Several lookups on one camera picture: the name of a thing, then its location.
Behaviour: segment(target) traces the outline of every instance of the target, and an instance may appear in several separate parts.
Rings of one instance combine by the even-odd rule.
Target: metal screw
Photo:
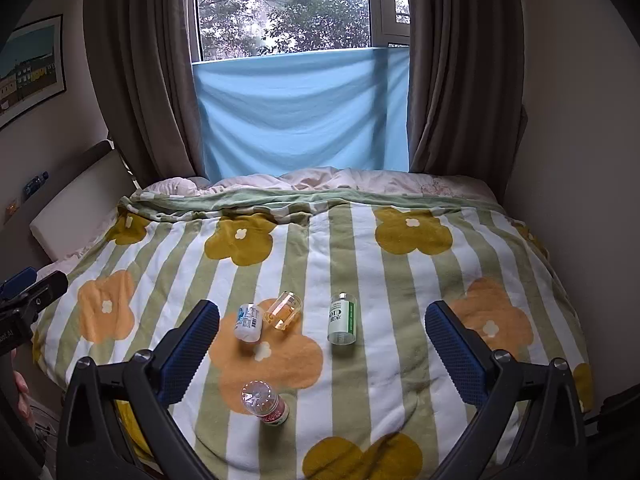
[[[151,350],[138,350],[135,354],[133,354],[134,361],[149,361],[151,359],[152,353]]]
[[[81,357],[78,359],[78,362],[76,363],[76,368],[87,368],[90,364],[91,364],[91,358],[89,356]]]
[[[494,357],[499,363],[508,363],[511,361],[511,354],[506,350],[496,350],[494,352]]]
[[[554,359],[554,366],[555,366],[558,370],[562,370],[563,372],[564,372],[565,370],[568,370],[568,369],[569,369],[569,365],[568,365],[568,363],[567,363],[564,359],[561,359],[561,358],[559,358],[559,357],[556,357],[556,358]]]

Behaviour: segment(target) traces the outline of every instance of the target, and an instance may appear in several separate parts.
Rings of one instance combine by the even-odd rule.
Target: clear plastic bottle
[[[334,345],[350,345],[356,341],[356,315],[358,301],[348,292],[331,297],[329,326],[326,338]]]
[[[289,406],[264,381],[251,381],[242,388],[242,403],[265,424],[279,426],[289,416]]]
[[[253,303],[245,303],[238,308],[238,320],[234,335],[240,341],[255,343],[262,331],[262,309]]]
[[[293,292],[283,292],[264,313],[264,320],[278,330],[286,330],[301,310],[300,297]]]

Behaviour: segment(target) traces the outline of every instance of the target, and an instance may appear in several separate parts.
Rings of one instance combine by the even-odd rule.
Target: sky
[[[6,42],[0,52],[0,78],[25,59],[53,53],[53,34],[56,27],[39,28]]]

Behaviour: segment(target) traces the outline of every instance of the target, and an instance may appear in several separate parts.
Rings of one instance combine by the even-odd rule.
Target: striped blanket
[[[542,246],[495,204],[241,189],[137,191],[119,210],[41,315],[34,358],[65,387],[78,358],[128,360],[198,300],[213,301],[220,331],[171,412],[220,479],[427,478],[474,414],[426,337],[424,311],[440,299],[491,348],[538,364],[567,359],[590,407],[575,313]],[[286,333],[263,327],[256,344],[238,341],[238,306],[268,306],[284,290],[303,298],[298,322]],[[357,341],[347,347],[326,338],[338,292],[358,300]],[[244,411],[240,391],[251,380],[282,394],[285,424]],[[494,460],[521,415],[514,410]]]

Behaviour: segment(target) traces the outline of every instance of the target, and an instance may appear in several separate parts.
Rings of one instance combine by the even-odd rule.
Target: green label
[[[349,302],[349,328],[347,332],[353,334],[353,303]]]
[[[349,332],[355,335],[355,304],[347,300],[337,300],[329,309],[329,334]]]

